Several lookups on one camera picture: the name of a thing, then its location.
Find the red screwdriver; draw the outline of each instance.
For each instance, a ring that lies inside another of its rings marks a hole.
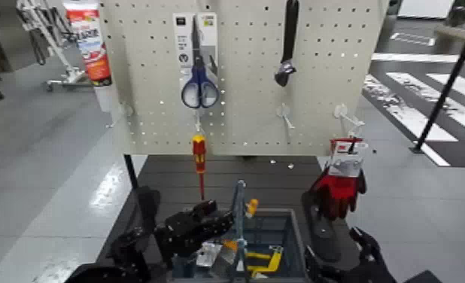
[[[195,135],[192,138],[192,153],[196,158],[196,172],[199,175],[199,191],[201,192],[201,200],[205,200],[205,136]]]

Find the work glove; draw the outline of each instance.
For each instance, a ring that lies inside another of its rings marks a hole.
[[[348,210],[355,211],[357,196],[366,193],[366,179],[361,169],[357,178],[329,175],[329,167],[313,183],[310,190],[319,212],[329,220],[345,218]]]

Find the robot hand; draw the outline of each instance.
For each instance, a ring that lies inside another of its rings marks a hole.
[[[328,282],[327,279],[339,283],[396,283],[389,273],[380,252],[380,245],[368,233],[354,227],[350,237],[361,247],[360,264],[345,271],[332,266],[320,265],[310,247],[306,247],[306,271],[314,283]]]
[[[359,254],[360,264],[345,273],[343,283],[395,283],[396,280],[389,273],[384,258],[380,252],[380,245],[368,233],[353,227],[350,237],[362,248]]]

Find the pegboard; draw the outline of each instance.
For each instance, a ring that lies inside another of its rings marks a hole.
[[[300,1],[293,64],[283,88],[273,75],[283,52],[285,0],[104,1],[100,14],[119,102],[115,123],[129,154],[191,154],[194,110],[180,100],[173,13],[212,11],[218,19],[221,100],[201,117],[208,152],[325,155],[351,127],[387,0]],[[284,103],[296,127],[276,109]]]

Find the gray floor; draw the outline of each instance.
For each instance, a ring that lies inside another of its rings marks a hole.
[[[0,83],[0,282],[61,282],[94,261],[129,194],[93,93],[44,91],[41,82],[60,72],[51,60]],[[465,282],[465,169],[411,154],[362,97],[357,116],[377,153],[368,153],[369,192],[347,222],[378,238],[400,281],[431,269],[443,282]],[[141,168],[144,159],[135,161]]]

